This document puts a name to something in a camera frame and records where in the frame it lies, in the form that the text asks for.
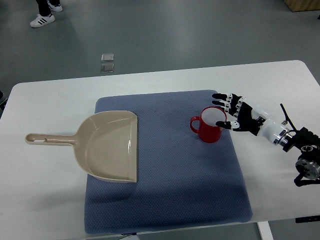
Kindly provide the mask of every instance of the sneaker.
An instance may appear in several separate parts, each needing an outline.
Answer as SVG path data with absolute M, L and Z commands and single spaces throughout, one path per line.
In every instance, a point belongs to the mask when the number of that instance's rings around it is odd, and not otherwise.
M 49 23 L 52 23 L 55 19 L 55 16 L 50 13 L 49 16 L 41 16 L 40 14 L 37 15 L 36 19 L 30 22 L 30 26 L 32 28 L 39 28 Z
M 61 12 L 62 6 L 60 5 L 60 3 L 58 5 L 53 6 L 49 1 L 48 1 L 48 5 L 51 11 L 55 11 L 55 12 Z

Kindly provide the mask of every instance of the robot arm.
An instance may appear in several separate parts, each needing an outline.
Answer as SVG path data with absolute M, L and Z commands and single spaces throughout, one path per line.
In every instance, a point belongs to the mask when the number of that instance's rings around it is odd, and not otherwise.
M 255 136 L 265 137 L 274 145 L 281 145 L 285 152 L 293 146 L 301 151 L 295 164 L 299 176 L 294 183 L 298 186 L 320 184 L 320 138 L 303 127 L 297 131 L 291 123 L 283 106 L 282 109 L 294 130 L 279 124 L 261 107 L 246 97 L 231 94 L 215 93 L 213 104 L 220 106 L 226 113 L 235 117 L 235 121 L 217 121 L 216 125 L 236 132 L 250 132 Z

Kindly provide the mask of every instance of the blue cushion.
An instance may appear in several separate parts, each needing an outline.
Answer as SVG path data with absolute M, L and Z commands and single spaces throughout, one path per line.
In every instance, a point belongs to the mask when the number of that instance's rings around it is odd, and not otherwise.
M 244 178 L 228 130 L 202 142 L 190 119 L 211 106 L 213 90 L 100 98 L 95 112 L 138 116 L 138 182 L 88 175 L 84 223 L 89 234 L 137 233 L 247 222 Z

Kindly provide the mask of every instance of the mug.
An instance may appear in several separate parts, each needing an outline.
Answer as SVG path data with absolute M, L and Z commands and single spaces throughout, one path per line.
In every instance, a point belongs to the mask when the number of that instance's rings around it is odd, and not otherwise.
M 199 138 L 205 143 L 215 143 L 219 140 L 222 127 L 216 126 L 217 121 L 225 122 L 227 120 L 227 115 L 220 107 L 208 106 L 202 110 L 200 116 L 193 116 L 190 120 L 190 128 Z M 199 121 L 199 129 L 193 127 L 193 122 Z

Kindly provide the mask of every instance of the white table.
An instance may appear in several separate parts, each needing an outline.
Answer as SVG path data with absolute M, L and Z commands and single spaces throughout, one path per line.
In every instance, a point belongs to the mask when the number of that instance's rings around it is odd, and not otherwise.
M 28 133 L 72 135 L 102 97 L 207 89 L 248 97 L 279 123 L 285 119 L 283 103 L 298 129 L 320 134 L 320 86 L 301 61 L 20 83 L 0 120 L 0 239 L 86 236 L 87 174 L 78 167 L 73 148 L 28 145 Z M 231 137 L 251 222 L 320 215 L 320 185 L 293 182 L 298 149 L 286 153 L 247 132 Z

